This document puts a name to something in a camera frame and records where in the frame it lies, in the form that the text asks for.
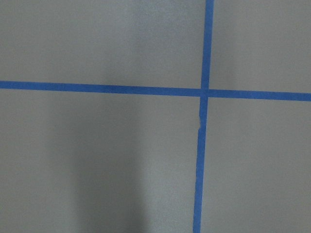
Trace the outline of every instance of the blue tape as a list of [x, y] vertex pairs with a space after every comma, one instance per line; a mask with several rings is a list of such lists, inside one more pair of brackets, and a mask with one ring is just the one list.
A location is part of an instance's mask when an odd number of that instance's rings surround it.
[[72, 91], [72, 92], [97, 92], [160, 96], [191, 96], [202, 95], [201, 89], [173, 88], [173, 87], [146, 87], [146, 86], [118, 86], [95, 85], [74, 83], [35, 83], [0, 81], [0, 89], [41, 90], [41, 91]]
[[207, 93], [209, 89], [213, 9], [214, 9], [214, 0], [206, 0], [202, 78], [201, 78], [202, 96], [200, 98], [200, 112], [199, 112], [200, 129], [198, 131], [198, 147], [197, 147], [196, 172], [195, 172], [193, 233], [201, 232], [204, 160], [205, 160], [205, 143], [206, 143], [206, 130], [207, 130], [207, 108], [208, 108]]
[[311, 101], [311, 93], [270, 92], [270, 91], [234, 91], [234, 90], [208, 90], [208, 97], [237, 98], [256, 100], [295, 100]]

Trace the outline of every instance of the vertical blue line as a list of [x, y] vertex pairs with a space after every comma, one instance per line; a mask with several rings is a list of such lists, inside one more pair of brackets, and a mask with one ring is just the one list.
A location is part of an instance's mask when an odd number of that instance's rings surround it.
[[199, 112], [200, 129], [198, 131], [198, 147], [197, 147], [196, 174], [195, 174], [196, 179], [195, 179], [195, 195], [194, 195], [193, 233], [201, 232], [205, 141], [207, 130], [207, 107], [208, 107], [207, 93], [209, 89], [214, 0], [206, 0], [205, 8], [206, 8], [205, 28], [204, 28], [204, 45], [203, 45], [202, 78], [201, 78], [201, 90], [204, 92], [204, 94], [202, 94], [202, 96], [200, 97], [200, 112]]

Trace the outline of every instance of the gray tile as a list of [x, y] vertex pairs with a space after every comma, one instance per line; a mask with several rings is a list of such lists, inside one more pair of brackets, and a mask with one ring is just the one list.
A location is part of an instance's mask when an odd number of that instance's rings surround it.
[[199, 98], [0, 99], [0, 232], [191, 232]]
[[311, 1], [216, 0], [210, 88], [311, 92]]
[[0, 3], [0, 77], [200, 87], [204, 8], [204, 0]]
[[310, 107], [209, 100], [201, 232], [311, 232]]

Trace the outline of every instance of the blue stripe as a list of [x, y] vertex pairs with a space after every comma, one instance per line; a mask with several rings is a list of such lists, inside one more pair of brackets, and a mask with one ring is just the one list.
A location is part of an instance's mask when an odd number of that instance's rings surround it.
[[201, 89], [146, 87], [146, 86], [117, 86], [74, 83], [34, 83], [0, 81], [0, 89], [41, 90], [41, 91], [73, 91], [98, 92], [118, 94], [160, 95], [160, 96], [201, 96]]
[[204, 159], [205, 159], [205, 143], [206, 143], [206, 130], [207, 130], [207, 107], [208, 107], [208, 96], [206, 94], [208, 93], [209, 88], [213, 8], [214, 8], [214, 1], [206, 0], [202, 78], [201, 78], [202, 97], [200, 98], [200, 113], [199, 113], [201, 125], [198, 131], [198, 147], [197, 147], [196, 172], [195, 172], [193, 233], [201, 232]]
[[210, 89], [207, 95], [209, 97], [215, 98], [311, 101], [311, 93], [295, 93], [295, 92], [234, 91], [234, 90]]

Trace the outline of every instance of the horizontal blue line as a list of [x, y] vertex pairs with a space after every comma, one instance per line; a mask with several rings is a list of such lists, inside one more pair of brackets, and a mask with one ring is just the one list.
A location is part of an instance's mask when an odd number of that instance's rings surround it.
[[208, 97], [257, 99], [257, 100], [295, 100], [311, 101], [311, 93], [272, 92], [272, 91], [235, 91], [235, 90], [208, 90]]
[[41, 91], [72, 91], [97, 92], [160, 96], [201, 96], [201, 89], [173, 88], [173, 87], [147, 87], [147, 86], [118, 86], [75, 83], [37, 83], [0, 81], [0, 89], [41, 90]]

